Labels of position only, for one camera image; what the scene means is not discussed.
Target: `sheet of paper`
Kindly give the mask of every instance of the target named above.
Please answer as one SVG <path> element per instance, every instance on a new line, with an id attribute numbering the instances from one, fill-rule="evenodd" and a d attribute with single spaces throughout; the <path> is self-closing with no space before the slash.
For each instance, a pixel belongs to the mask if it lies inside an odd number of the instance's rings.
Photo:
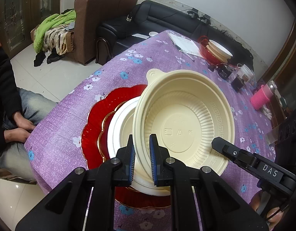
<path id="1" fill-rule="evenodd" d="M 180 36 L 175 36 L 172 33 L 168 33 L 168 35 L 170 39 L 174 42 L 174 44 L 178 45 L 184 52 L 202 57 L 199 52 L 199 48 L 192 40 L 188 40 Z"/>
<path id="2" fill-rule="evenodd" d="M 145 35 L 142 35 L 142 34 L 134 34 L 132 36 L 143 38 L 143 39 L 148 39 L 149 38 L 149 36 L 145 36 Z"/>

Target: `jeans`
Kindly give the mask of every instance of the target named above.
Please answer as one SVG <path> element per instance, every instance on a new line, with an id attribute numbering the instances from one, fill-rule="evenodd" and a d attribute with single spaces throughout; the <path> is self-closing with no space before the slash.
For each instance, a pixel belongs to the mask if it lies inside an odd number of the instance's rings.
<path id="1" fill-rule="evenodd" d="M 37 125 L 55 106 L 56 103 L 41 94 L 18 88 L 22 99 L 23 116 Z M 10 121 L 4 113 L 2 128 L 11 130 L 17 128 L 15 122 Z M 7 147 L 0 153 L 0 168 L 5 168 L 13 175 L 25 180 L 34 180 L 30 167 L 28 153 L 21 142 L 7 143 Z"/>

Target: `floral tablecloth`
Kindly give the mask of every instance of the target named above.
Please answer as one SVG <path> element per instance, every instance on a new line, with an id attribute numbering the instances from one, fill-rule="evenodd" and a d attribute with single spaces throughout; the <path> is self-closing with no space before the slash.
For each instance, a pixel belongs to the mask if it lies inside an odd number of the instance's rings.
<path id="1" fill-rule="evenodd" d="M 109 61 L 72 90 L 36 127 L 25 147 L 30 152 L 36 179 L 45 192 L 54 188 L 76 167 L 86 167 L 80 135 L 91 107 L 115 88 L 147 84 L 146 73 L 151 68 L 164 72 L 189 69 L 214 81 L 231 106 L 235 119 L 235 145 L 274 161 L 274 148 L 266 145 L 263 138 L 272 129 L 271 124 L 250 104 L 250 89 L 246 86 L 236 93 L 230 83 L 221 79 L 216 71 L 208 69 L 203 58 L 194 57 L 195 62 L 192 62 L 179 52 L 168 32 L 135 44 Z M 246 202 L 250 202 L 259 191 L 256 186 L 258 180 L 232 162 L 221 177 Z M 115 203 L 114 227 L 119 231 L 171 230 L 170 219 L 170 208 L 132 209 Z"/>

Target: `tile floor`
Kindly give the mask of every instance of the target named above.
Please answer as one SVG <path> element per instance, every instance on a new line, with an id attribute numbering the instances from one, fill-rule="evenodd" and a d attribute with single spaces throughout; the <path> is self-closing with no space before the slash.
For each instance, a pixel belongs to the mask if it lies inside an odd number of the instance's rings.
<path id="1" fill-rule="evenodd" d="M 16 84 L 55 102 L 60 102 L 86 77 L 101 67 L 95 61 L 83 66 L 68 58 L 51 64 L 47 64 L 44 59 L 41 66 L 34 67 L 35 55 L 31 44 L 12 58 Z M 0 217 L 14 231 L 20 219 L 43 197 L 44 193 L 38 185 L 0 179 Z"/>

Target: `black sweater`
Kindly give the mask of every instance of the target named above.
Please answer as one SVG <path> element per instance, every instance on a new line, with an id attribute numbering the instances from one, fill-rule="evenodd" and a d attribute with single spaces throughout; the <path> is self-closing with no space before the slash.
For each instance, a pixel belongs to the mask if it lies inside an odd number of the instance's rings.
<path id="1" fill-rule="evenodd" d="M 22 103 L 16 89 L 11 62 L 0 44 L 0 152 L 6 147 L 4 129 L 1 127 L 4 111 L 8 118 L 12 119 L 13 113 L 22 111 Z"/>

